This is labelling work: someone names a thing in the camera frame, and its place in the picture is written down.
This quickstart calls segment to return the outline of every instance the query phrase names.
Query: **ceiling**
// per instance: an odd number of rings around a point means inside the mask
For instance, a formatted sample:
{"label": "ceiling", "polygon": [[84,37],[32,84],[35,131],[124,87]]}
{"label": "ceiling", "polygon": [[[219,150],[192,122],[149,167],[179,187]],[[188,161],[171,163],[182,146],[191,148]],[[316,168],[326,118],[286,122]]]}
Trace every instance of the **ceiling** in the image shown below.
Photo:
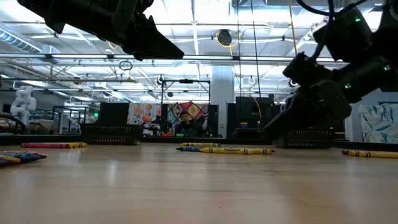
{"label": "ceiling", "polygon": [[[307,55],[311,55],[316,47],[312,40],[312,31],[324,24],[324,17],[302,9],[293,1],[293,32],[288,2],[288,0],[252,0],[252,2],[251,0],[155,0],[145,14],[147,17],[152,15],[158,30],[186,55],[293,57],[295,55],[294,40],[299,52],[304,51]],[[347,0],[337,2],[338,4],[350,3]],[[360,8],[373,30],[377,29],[381,14],[372,12],[371,9],[379,2],[381,1],[368,1]],[[307,0],[306,3],[327,11],[327,1]],[[56,38],[41,17],[20,6],[16,0],[0,1],[0,21],[33,45],[55,47],[60,54],[124,54],[120,47],[115,49],[112,44],[109,45],[108,42],[103,42],[95,36],[71,26],[66,26],[63,34]],[[220,29],[229,29],[233,44],[236,44],[234,47],[224,47],[216,41],[214,37]],[[0,41],[0,53],[26,54],[28,52]],[[327,49],[322,51],[321,57],[330,57]],[[85,93],[84,91],[65,90],[61,93],[65,93],[67,95],[64,95],[65,97],[85,96],[95,100],[114,98],[114,100],[123,101],[156,101],[160,98],[160,93],[148,93],[147,91],[160,89],[160,86],[156,84],[158,77],[162,76],[168,80],[184,78],[210,80],[213,75],[212,68],[220,65],[219,62],[212,60],[156,60],[153,63],[150,60],[138,62],[132,59],[129,61],[134,68],[130,71],[122,71],[119,68],[121,61],[63,58],[57,60],[58,64],[51,64],[32,58],[8,58],[3,61],[0,58],[0,72],[7,77],[19,78],[71,79],[81,77],[82,79],[106,79],[108,81],[122,78],[125,80],[124,83],[106,82],[102,84],[104,85],[102,88],[120,90],[118,93],[122,94],[122,97],[118,95],[118,97],[104,98],[99,91]],[[239,64],[230,61],[223,62],[222,65],[233,67],[237,95],[240,94],[240,84],[243,91],[258,91],[258,81],[262,92],[294,91],[288,85],[289,80],[282,74],[285,63],[277,60],[262,62],[258,69],[256,63],[253,62]],[[328,66],[339,67],[341,63]],[[126,82],[128,77],[139,83]],[[46,82],[46,85],[59,89],[90,89],[93,86],[92,83],[76,85],[71,82]],[[142,90],[142,92],[124,90]],[[177,82],[170,86],[169,90],[197,91],[196,93],[177,93],[169,100],[208,99],[206,86],[197,83],[187,85]],[[286,94],[276,95],[277,100],[280,101],[286,97]]]}

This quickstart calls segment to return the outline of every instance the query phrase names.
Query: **wooden table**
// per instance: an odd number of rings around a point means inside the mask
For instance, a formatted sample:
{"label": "wooden table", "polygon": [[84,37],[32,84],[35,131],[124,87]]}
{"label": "wooden table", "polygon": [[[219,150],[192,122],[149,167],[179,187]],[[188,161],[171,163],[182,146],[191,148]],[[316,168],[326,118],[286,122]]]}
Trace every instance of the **wooden table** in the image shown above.
{"label": "wooden table", "polygon": [[0,169],[0,223],[398,222],[396,159],[337,149],[242,156],[177,146],[35,150],[49,158]]}

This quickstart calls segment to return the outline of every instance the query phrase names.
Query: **colorful poster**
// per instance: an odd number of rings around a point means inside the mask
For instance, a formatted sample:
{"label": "colorful poster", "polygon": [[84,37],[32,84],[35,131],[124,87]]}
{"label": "colorful poster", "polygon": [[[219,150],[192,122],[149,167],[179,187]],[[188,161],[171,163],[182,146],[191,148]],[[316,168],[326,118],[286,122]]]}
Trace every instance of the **colorful poster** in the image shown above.
{"label": "colorful poster", "polygon": [[208,133],[208,105],[193,102],[168,105],[167,121],[176,136],[202,137]]}
{"label": "colorful poster", "polygon": [[160,126],[154,121],[160,119],[160,104],[130,103],[127,124],[143,125],[145,136],[160,136]]}

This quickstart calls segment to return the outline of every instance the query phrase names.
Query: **plastic basket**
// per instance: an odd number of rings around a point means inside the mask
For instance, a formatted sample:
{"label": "plastic basket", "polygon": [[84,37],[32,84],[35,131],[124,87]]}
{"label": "plastic basket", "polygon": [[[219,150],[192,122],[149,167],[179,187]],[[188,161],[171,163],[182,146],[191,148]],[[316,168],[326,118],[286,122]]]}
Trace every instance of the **plastic basket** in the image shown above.
{"label": "plastic basket", "polygon": [[80,124],[83,141],[88,144],[135,145],[144,127],[134,124]]}
{"label": "plastic basket", "polygon": [[332,147],[334,138],[333,129],[303,129],[289,131],[272,144],[289,149],[328,149]]}

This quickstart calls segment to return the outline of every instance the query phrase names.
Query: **white pillar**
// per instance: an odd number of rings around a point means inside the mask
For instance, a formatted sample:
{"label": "white pillar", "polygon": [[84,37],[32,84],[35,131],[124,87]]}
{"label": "white pillar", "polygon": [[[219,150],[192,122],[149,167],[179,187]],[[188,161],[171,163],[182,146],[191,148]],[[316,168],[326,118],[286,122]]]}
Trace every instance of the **white pillar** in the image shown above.
{"label": "white pillar", "polygon": [[234,72],[232,66],[214,66],[211,75],[212,105],[218,105],[218,134],[226,138],[227,103],[234,103]]}

